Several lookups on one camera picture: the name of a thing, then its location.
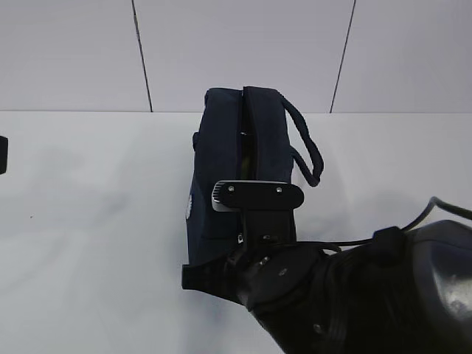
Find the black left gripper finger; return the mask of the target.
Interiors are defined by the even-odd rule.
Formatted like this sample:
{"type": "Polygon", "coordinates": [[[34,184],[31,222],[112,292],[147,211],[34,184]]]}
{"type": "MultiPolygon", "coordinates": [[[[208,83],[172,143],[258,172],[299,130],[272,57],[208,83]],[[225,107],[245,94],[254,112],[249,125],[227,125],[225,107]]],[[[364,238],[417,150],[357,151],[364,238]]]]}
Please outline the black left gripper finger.
{"type": "Polygon", "coordinates": [[[7,172],[7,161],[8,161],[8,138],[6,136],[0,136],[0,174],[7,172]]]}

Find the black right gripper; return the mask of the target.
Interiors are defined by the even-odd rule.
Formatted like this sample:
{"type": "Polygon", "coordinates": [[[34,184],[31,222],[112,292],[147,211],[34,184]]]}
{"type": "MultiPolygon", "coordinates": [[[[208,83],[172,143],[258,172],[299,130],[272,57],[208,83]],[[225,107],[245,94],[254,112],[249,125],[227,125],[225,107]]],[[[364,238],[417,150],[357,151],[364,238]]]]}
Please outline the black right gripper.
{"type": "Polygon", "coordinates": [[[354,273],[367,240],[298,241],[294,220],[192,211],[186,290],[243,306],[285,353],[362,353],[354,273]]]}

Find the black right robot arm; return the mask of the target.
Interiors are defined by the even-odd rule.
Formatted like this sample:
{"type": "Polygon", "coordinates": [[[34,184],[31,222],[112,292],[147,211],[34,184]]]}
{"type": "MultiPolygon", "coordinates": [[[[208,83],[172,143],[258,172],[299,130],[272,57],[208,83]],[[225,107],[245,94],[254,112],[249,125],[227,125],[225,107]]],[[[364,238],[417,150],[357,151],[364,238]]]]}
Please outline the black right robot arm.
{"type": "Polygon", "coordinates": [[[182,286],[242,305],[284,353],[469,353],[471,228],[442,220],[329,243],[236,249],[182,286]]]}

